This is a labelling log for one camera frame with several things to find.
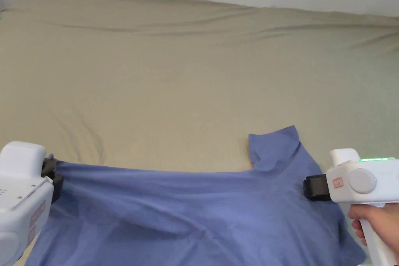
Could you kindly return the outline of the person's right hand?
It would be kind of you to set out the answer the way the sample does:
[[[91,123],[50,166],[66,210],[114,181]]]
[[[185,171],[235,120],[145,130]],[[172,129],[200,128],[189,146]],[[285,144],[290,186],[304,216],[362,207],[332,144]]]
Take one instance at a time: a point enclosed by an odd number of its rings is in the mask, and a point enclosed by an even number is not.
[[[348,216],[352,219],[352,227],[356,235],[367,246],[366,237],[360,223],[366,220],[370,223],[373,231],[393,251],[399,254],[399,204],[388,203],[383,208],[366,204],[352,204]]]

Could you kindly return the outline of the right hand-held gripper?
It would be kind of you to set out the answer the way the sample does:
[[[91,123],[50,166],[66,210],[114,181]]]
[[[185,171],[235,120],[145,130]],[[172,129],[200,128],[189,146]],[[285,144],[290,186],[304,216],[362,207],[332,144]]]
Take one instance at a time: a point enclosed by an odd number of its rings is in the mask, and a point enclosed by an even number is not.
[[[398,159],[362,159],[355,149],[334,149],[330,157],[332,167],[325,174],[308,176],[304,180],[307,199],[378,208],[399,202]]]

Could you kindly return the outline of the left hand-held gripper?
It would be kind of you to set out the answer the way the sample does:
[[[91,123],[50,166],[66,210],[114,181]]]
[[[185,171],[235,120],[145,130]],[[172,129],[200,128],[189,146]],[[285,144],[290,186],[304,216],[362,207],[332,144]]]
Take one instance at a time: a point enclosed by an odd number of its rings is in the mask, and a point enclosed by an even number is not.
[[[0,261],[16,262],[43,229],[64,178],[38,144],[13,141],[0,153]]]

